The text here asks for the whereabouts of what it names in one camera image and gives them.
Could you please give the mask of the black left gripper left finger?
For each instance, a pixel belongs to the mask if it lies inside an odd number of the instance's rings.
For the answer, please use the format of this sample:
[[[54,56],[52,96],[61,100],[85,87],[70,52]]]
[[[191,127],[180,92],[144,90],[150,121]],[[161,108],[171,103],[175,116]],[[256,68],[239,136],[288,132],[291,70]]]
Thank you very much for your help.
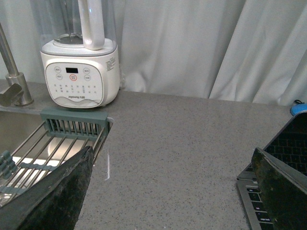
[[[0,209],[2,230],[74,229],[89,186],[94,151],[86,146]]]

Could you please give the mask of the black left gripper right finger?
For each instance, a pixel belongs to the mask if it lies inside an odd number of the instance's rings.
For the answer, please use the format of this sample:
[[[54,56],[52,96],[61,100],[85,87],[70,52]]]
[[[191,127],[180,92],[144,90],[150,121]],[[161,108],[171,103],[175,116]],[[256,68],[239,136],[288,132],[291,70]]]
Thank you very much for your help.
[[[307,176],[260,148],[255,148],[251,162],[273,228],[305,230]]]

